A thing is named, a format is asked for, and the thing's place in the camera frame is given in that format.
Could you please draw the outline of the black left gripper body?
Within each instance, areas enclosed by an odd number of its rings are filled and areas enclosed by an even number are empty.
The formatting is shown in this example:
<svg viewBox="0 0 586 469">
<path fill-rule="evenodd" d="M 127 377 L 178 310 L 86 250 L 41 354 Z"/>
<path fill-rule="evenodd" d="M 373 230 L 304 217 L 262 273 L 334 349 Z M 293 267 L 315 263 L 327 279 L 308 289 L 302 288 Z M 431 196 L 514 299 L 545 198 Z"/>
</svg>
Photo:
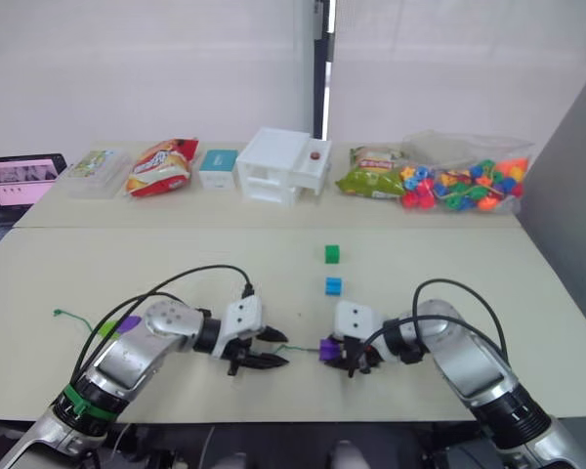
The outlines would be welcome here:
<svg viewBox="0 0 586 469">
<path fill-rule="evenodd" d="M 229 362 L 227 375 L 236 376 L 242 367 L 260 369 L 260 357 L 251 351 L 252 339 L 233 339 L 225 347 L 222 359 Z"/>
</svg>

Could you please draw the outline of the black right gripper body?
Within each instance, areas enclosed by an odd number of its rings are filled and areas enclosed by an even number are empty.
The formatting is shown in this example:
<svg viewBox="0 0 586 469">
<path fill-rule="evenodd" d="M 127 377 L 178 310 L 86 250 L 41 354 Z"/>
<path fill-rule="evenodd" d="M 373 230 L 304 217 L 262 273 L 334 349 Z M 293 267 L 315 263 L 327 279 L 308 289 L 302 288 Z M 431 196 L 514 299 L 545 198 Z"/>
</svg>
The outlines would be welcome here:
<svg viewBox="0 0 586 469">
<path fill-rule="evenodd" d="M 346 336 L 344 347 L 349 378 L 353 378 L 356 372 L 369 374 L 372 368 L 378 367 L 384 361 L 377 348 L 367 340 Z"/>
</svg>

